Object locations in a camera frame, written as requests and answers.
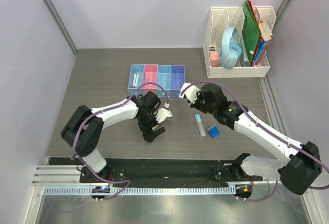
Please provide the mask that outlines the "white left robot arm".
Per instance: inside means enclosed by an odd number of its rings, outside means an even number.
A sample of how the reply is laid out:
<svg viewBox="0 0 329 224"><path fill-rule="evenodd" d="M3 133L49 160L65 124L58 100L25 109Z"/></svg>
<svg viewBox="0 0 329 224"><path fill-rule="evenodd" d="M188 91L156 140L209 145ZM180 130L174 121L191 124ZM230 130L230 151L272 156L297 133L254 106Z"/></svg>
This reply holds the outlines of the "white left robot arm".
<svg viewBox="0 0 329 224"><path fill-rule="evenodd" d="M92 169L92 177L105 182L109 178L108 164L97 148L102 131L121 121L136 119L144 141L151 143L166 131L158 126L172 117L169 104L165 103L163 108L160 104L158 96L149 91L106 107L81 105L62 129L61 137L73 149L74 156Z"/></svg>

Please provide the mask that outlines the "light blue headphones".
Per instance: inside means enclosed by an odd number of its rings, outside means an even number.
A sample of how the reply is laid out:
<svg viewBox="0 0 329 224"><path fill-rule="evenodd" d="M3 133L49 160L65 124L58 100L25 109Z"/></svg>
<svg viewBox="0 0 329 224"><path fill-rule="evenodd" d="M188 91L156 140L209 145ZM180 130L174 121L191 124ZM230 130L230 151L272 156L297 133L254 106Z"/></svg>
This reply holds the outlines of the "light blue headphones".
<svg viewBox="0 0 329 224"><path fill-rule="evenodd" d="M226 69L232 69L242 54L242 48L237 42L237 29L235 27L227 27L224 30L220 63Z"/></svg>

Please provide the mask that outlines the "blue capped highlighter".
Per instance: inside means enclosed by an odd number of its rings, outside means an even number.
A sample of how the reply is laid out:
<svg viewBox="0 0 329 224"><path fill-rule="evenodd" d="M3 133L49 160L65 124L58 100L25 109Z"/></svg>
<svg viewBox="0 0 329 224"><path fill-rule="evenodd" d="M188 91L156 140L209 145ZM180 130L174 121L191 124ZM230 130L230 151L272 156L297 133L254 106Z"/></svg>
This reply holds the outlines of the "blue capped highlighter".
<svg viewBox="0 0 329 224"><path fill-rule="evenodd" d="M198 129L199 129L200 135L202 137L204 137L206 135L206 133L205 133L205 129L204 129L204 126L203 126L203 123L202 123L202 119L201 119L200 114L196 114L195 115L195 120L196 120Z"/></svg>

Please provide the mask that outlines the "blue pencil sharpener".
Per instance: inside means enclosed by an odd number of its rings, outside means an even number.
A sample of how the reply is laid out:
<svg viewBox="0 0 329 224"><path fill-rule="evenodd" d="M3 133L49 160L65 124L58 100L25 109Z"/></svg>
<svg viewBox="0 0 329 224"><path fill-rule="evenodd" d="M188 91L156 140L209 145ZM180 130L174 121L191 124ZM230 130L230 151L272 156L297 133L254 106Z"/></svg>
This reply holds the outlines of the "blue pencil sharpener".
<svg viewBox="0 0 329 224"><path fill-rule="evenodd" d="M207 132L212 138L218 137L220 135L219 129L214 125L208 127Z"/></svg>

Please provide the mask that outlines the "white pink-tipped pen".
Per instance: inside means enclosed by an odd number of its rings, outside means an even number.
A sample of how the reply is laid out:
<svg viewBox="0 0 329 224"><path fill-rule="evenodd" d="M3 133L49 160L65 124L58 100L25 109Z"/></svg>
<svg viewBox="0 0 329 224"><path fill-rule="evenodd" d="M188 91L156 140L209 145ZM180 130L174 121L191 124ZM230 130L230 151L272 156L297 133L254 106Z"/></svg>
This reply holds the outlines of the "white pink-tipped pen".
<svg viewBox="0 0 329 224"><path fill-rule="evenodd" d="M138 82L138 74L134 73L133 75L133 82L132 82L132 88L136 88L137 87L137 82Z"/></svg>

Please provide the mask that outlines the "pink cube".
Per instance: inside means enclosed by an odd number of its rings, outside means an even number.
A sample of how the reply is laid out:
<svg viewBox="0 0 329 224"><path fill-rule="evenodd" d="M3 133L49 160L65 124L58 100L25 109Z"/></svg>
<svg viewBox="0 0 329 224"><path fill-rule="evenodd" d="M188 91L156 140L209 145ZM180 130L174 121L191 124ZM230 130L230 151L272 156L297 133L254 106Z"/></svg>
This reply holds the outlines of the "pink cube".
<svg viewBox="0 0 329 224"><path fill-rule="evenodd" d="M217 52L209 52L209 61L211 67L220 67L220 56Z"/></svg>

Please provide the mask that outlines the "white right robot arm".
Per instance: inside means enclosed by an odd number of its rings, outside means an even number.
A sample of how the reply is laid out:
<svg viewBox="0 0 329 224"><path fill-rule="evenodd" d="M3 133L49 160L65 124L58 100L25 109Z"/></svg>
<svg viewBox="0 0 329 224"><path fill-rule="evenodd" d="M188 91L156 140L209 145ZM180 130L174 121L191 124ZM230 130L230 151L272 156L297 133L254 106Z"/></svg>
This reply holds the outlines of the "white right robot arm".
<svg viewBox="0 0 329 224"><path fill-rule="evenodd" d="M296 195L303 195L324 168L318 147L289 138L257 118L240 101L228 101L224 87L215 82L204 82L201 88L185 83L180 97L187 99L191 108L211 114L221 125L241 133L274 155L274 159L241 154L236 158L232 174L237 180L248 176L262 176L280 181Z"/></svg>

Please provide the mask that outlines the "blue pink drawer organizer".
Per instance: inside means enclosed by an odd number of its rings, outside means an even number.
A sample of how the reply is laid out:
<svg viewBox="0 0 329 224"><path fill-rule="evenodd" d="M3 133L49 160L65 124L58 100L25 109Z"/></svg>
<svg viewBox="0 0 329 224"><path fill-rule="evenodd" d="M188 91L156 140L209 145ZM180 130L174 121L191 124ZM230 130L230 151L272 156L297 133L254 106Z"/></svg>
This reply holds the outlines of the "blue pink drawer organizer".
<svg viewBox="0 0 329 224"><path fill-rule="evenodd" d="M158 86L145 85L135 95L144 95L148 91L152 91L160 98L177 98L181 87L185 83L184 65L133 64L127 85L129 94L134 93L136 89L132 88L134 73L140 74L138 87L146 82L158 84Z"/></svg>

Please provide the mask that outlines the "white brown-capped pen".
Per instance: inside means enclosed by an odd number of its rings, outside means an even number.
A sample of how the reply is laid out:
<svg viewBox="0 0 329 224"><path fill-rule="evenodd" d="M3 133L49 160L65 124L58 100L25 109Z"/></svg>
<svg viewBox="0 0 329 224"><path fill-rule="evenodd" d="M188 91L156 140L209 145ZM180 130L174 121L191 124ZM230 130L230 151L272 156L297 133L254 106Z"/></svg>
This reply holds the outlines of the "white brown-capped pen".
<svg viewBox="0 0 329 224"><path fill-rule="evenodd" d="M139 77L140 77L139 73L134 74L134 87L136 88L138 87Z"/></svg>

